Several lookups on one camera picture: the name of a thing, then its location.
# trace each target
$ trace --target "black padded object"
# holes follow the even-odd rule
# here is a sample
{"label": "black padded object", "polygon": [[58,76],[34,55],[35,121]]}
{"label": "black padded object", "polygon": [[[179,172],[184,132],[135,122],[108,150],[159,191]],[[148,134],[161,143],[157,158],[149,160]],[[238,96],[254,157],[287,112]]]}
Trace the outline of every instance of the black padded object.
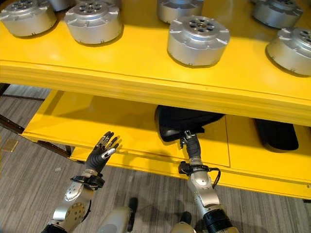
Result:
{"label": "black padded object", "polygon": [[223,117],[220,113],[204,112],[186,108],[159,105],[155,111],[160,136],[165,142],[172,142],[184,136],[184,132],[204,133],[204,125]]}
{"label": "black padded object", "polygon": [[255,119],[263,146],[272,152],[287,152],[299,147],[293,124]]}

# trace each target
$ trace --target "yellow shelf edge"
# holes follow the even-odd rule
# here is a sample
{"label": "yellow shelf edge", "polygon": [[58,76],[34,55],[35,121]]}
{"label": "yellow shelf edge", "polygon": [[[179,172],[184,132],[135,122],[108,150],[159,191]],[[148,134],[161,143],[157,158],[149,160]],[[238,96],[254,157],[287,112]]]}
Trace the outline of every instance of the yellow shelf edge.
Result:
{"label": "yellow shelf edge", "polygon": [[[86,161],[87,155],[91,152],[91,149],[84,149],[84,148],[76,148],[71,156],[71,159],[79,160],[79,161]],[[156,161],[152,159],[148,160],[145,163],[149,164],[150,167],[142,167],[139,166],[141,163],[131,162],[131,164],[124,164],[122,160],[124,160],[125,156],[128,160],[132,159],[141,159],[141,158],[132,158],[129,154],[119,154],[118,152],[115,153],[110,160],[108,161],[108,166],[114,167],[121,167],[125,169],[134,169],[144,172],[151,172],[154,174],[159,175],[166,175],[175,178],[186,179],[186,175],[178,174],[178,162],[170,163],[170,164],[156,164]],[[165,166],[166,169],[159,170],[159,166]],[[257,191],[257,192],[265,192],[270,194],[276,195],[283,195],[295,198],[304,198],[304,199],[311,199],[311,190],[307,188],[308,183],[297,183],[297,182],[290,182],[287,180],[281,179],[274,179],[259,175],[252,175],[248,173],[244,173],[242,171],[238,171],[237,169],[231,169],[226,167],[220,167],[222,171],[222,178],[219,181],[219,185],[245,189],[250,191]],[[212,180],[215,179],[215,173],[211,173]]]}

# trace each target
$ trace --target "bolt hole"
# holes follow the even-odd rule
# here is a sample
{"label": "bolt hole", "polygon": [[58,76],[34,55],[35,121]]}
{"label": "bolt hole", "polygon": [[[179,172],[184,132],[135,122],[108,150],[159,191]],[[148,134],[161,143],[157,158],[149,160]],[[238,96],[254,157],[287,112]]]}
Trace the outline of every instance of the bolt hole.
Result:
{"label": "bolt hole", "polygon": [[197,23],[196,24],[199,28],[205,28],[206,27],[206,24],[204,23]]}
{"label": "bolt hole", "polygon": [[214,28],[214,26],[208,26],[208,27],[207,27],[207,30],[208,30],[208,31],[213,31],[213,30],[214,30],[213,28]]}

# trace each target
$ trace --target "lower shelf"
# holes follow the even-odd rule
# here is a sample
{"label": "lower shelf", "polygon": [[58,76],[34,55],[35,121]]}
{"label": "lower shelf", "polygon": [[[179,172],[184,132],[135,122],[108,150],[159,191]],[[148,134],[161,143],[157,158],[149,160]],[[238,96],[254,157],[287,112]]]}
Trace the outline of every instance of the lower shelf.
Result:
{"label": "lower shelf", "polygon": [[[22,136],[75,146],[72,160],[85,161],[99,138],[114,131],[121,147],[108,165],[179,178],[187,160],[178,142],[163,143],[154,121],[156,105],[52,91]],[[288,153],[267,151],[252,119],[225,116],[199,135],[202,160],[222,170],[221,185],[311,199],[311,132],[295,126],[300,143]]]}
{"label": "lower shelf", "polygon": [[[92,149],[75,148],[71,159],[86,161]],[[178,173],[179,162],[161,161],[151,157],[137,156],[131,153],[115,153],[107,163],[108,166],[122,167],[139,171],[151,172],[186,179],[186,175]],[[303,199],[311,199],[311,189],[306,183],[291,182],[260,174],[250,174],[237,169],[218,166],[222,175],[219,185],[240,188],[250,191],[278,194]],[[210,173],[212,180],[216,178],[216,172]]]}

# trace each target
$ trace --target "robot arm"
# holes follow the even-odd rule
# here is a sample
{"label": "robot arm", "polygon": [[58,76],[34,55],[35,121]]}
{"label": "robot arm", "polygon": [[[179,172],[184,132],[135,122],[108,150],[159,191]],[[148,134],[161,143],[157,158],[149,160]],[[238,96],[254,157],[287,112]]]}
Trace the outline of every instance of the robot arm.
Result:
{"label": "robot arm", "polygon": [[62,203],[56,208],[53,218],[43,233],[72,232],[88,215],[93,193],[104,185],[101,171],[110,156],[119,146],[114,133],[107,132],[96,144],[86,161],[86,169],[80,176],[71,178]]}
{"label": "robot arm", "polygon": [[[188,187],[191,190],[195,203],[203,216],[203,221],[209,233],[239,233],[233,227],[224,208],[220,205],[214,187],[220,179],[221,172],[218,168],[209,168],[203,165],[201,160],[200,143],[195,134],[185,132],[181,139],[181,145],[186,145],[190,163],[182,162],[179,166],[179,173],[188,175]],[[211,183],[208,172],[216,170],[218,176]]]}

